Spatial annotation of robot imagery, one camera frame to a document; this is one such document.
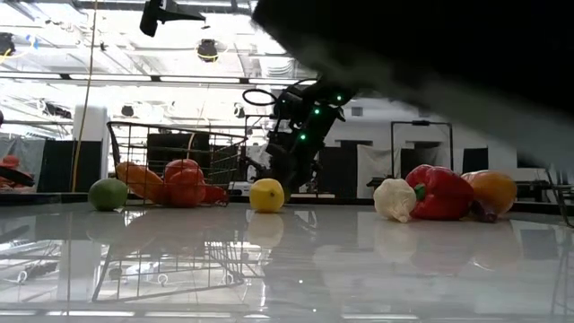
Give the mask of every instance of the gray floor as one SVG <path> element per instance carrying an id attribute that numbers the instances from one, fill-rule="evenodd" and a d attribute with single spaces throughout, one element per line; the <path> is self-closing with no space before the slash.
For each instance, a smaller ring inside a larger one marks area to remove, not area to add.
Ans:
<path id="1" fill-rule="evenodd" d="M 556 216 L 401 224 L 323 205 L 0 213 L 0 321 L 574 320 L 572 231 Z M 48 263 L 56 271 L 23 273 Z"/>

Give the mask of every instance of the bell pepper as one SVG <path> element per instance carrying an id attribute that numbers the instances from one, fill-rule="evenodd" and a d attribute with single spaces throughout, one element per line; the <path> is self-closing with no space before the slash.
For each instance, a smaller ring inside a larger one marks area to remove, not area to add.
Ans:
<path id="1" fill-rule="evenodd" d="M 444 167 L 418 166 L 407 175 L 406 182 L 417 198 L 413 218 L 458 220 L 468 213 L 474 200 L 470 184 Z"/>

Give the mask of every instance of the yellow cable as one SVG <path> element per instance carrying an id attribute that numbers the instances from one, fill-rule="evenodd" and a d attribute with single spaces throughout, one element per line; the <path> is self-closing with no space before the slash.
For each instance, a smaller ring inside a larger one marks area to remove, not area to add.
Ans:
<path id="1" fill-rule="evenodd" d="M 78 161 L 80 160 L 80 147 L 82 146 L 83 124 L 86 121 L 86 111 L 88 110 L 88 99 L 90 98 L 91 74 L 93 72 L 93 48 L 96 42 L 96 16 L 98 14 L 98 0 L 93 2 L 93 25 L 91 33 L 91 46 L 90 46 L 90 70 L 88 75 L 88 83 L 86 85 L 86 98 L 83 102 L 82 122 L 80 123 L 80 134 L 78 135 L 78 146 L 74 152 L 74 168 L 72 170 L 72 193 L 75 192 L 76 180 L 78 178 Z"/>
<path id="2" fill-rule="evenodd" d="M 0 57 L 0 65 L 6 60 L 6 59 L 15 59 L 15 58 L 20 58 L 23 56 L 28 55 L 32 49 L 34 48 L 34 40 L 36 39 L 36 37 L 30 37 L 30 46 L 28 47 L 28 50 L 26 50 L 25 52 L 18 54 L 18 55 L 13 55 L 13 56 L 8 56 L 10 55 L 10 52 L 12 52 L 11 49 L 7 49 L 3 55 Z"/>

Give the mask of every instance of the red object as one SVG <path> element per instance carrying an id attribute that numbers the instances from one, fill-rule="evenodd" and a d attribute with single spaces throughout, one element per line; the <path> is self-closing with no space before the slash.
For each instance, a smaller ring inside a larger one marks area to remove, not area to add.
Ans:
<path id="1" fill-rule="evenodd" d="M 199 169 L 184 169 L 168 179 L 170 204 L 194 207 L 205 198 L 204 174 Z"/>
<path id="2" fill-rule="evenodd" d="M 227 203 L 229 197 L 227 192 L 223 188 L 205 185 L 205 198 L 204 203 L 206 204 L 216 204 L 216 203 Z"/>
<path id="3" fill-rule="evenodd" d="M 421 165 L 406 176 L 417 203 L 411 216 L 425 220 L 458 220 L 468 213 L 474 200 L 473 188 L 444 167 Z"/>
<path id="4" fill-rule="evenodd" d="M 6 155 L 6 157 L 0 161 L 0 166 L 7 167 L 9 169 L 16 169 L 20 166 L 20 158 L 14 155 Z"/>
<path id="5" fill-rule="evenodd" d="M 167 165 L 165 165 L 165 170 L 163 171 L 163 180 L 167 182 L 173 175 L 185 169 L 197 169 L 201 171 L 199 164 L 194 160 L 183 159 L 170 161 Z"/>

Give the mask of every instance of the black cable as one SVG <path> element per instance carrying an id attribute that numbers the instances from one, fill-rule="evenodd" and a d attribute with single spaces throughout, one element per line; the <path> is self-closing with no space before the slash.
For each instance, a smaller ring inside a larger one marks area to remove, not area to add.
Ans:
<path id="1" fill-rule="evenodd" d="M 299 85 L 299 84 L 301 84 L 301 83 L 303 83 L 303 82 L 307 82 L 307 81 L 318 81 L 318 79 L 313 78 L 313 77 L 310 77 L 310 78 L 298 80 L 298 81 L 297 81 L 294 85 L 292 85 L 292 86 L 296 86 L 296 85 Z"/>
<path id="2" fill-rule="evenodd" d="M 254 102 L 254 101 L 252 101 L 252 100 L 249 100 L 249 99 L 247 98 L 247 94 L 249 94 L 249 93 L 255 93 L 255 92 L 267 94 L 267 95 L 269 95 L 269 96 L 273 99 L 273 101 L 268 102 L 268 103 L 258 103 L 258 102 Z M 251 104 L 251 105 L 253 105 L 253 106 L 256 106 L 256 107 L 266 107 L 266 106 L 268 106 L 268 105 L 272 105 L 272 104 L 275 104 L 275 103 L 277 102 L 277 97 L 275 97 L 271 92 L 265 91 L 265 90 L 261 90 L 261 89 L 249 89 L 249 90 L 245 90 L 245 91 L 243 92 L 243 94 L 241 94 L 241 96 L 243 97 L 243 100 L 244 100 L 245 102 L 247 102 L 247 103 L 249 103 L 249 104 Z"/>

